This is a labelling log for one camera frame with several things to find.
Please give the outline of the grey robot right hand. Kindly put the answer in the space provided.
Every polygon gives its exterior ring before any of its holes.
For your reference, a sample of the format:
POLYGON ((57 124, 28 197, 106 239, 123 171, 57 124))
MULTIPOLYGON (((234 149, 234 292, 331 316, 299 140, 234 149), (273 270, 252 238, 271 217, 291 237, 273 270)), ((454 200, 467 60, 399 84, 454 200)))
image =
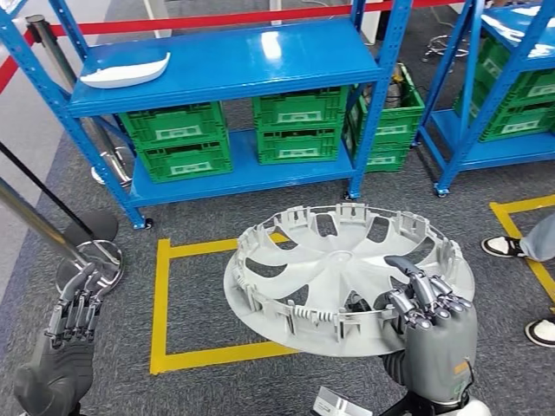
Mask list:
POLYGON ((428 403, 436 414, 465 405, 477 347, 474 305, 456 295, 443 278, 430 276, 406 257, 384 260, 409 280, 405 291, 384 295, 397 313, 395 330, 405 342, 402 350, 384 355, 384 369, 412 398, 428 403))

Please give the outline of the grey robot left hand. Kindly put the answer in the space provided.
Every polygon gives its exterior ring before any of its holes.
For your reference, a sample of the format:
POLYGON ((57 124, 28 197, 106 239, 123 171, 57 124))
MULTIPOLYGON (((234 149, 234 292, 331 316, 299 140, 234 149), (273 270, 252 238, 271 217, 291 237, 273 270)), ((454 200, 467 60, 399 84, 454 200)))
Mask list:
POLYGON ((17 368, 12 392, 26 415, 80 413, 80 400, 94 378, 96 325, 103 301, 91 287, 100 275, 88 263, 66 283, 30 361, 17 368))

